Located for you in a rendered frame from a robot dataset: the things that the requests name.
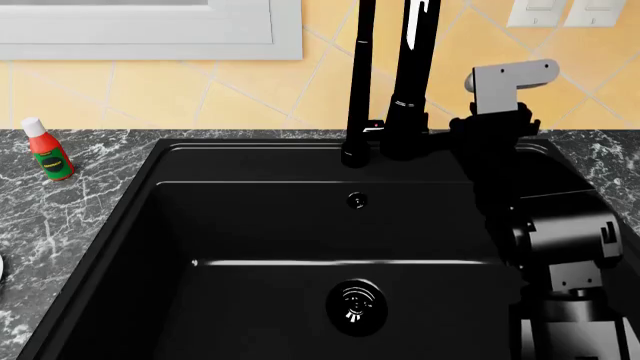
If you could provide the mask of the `black tall sink faucet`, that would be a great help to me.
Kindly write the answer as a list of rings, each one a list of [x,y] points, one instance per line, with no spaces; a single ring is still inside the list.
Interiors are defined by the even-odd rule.
[[[441,0],[404,0],[403,23],[394,91],[382,131],[364,133],[369,118],[376,0],[360,0],[350,88],[346,138],[341,162],[359,168],[368,164],[371,141],[396,161],[418,156],[429,134],[424,111],[435,48]]]

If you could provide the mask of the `black sink drain strainer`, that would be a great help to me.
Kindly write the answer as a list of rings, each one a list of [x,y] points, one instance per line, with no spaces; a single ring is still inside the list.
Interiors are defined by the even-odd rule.
[[[380,288],[363,278],[336,284],[326,296],[325,310],[339,332],[355,338],[374,335],[385,325],[389,314]]]

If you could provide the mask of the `black kitchen sink basin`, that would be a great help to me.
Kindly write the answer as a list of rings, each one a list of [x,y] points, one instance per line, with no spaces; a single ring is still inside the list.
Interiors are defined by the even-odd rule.
[[[340,152],[160,141],[16,360],[511,360],[525,282],[454,155],[350,169]],[[325,310],[353,278],[389,310],[364,338]]]

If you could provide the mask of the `red ketchup bottle white cap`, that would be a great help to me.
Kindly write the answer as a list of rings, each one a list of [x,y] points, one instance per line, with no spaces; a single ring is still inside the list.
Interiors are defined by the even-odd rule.
[[[61,181],[75,173],[61,143],[45,129],[40,119],[27,117],[21,121],[21,125],[29,138],[32,155],[49,179]]]

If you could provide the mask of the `white wall switch plate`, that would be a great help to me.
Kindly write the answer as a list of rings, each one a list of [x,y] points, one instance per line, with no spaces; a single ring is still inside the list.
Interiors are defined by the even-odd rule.
[[[611,28],[626,4],[626,0],[574,0],[564,27]]]
[[[567,0],[514,0],[507,28],[553,28]]]

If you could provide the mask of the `white window frame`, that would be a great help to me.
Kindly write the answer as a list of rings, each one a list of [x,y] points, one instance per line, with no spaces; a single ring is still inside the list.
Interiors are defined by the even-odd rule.
[[[0,0],[0,60],[299,60],[301,0]]]

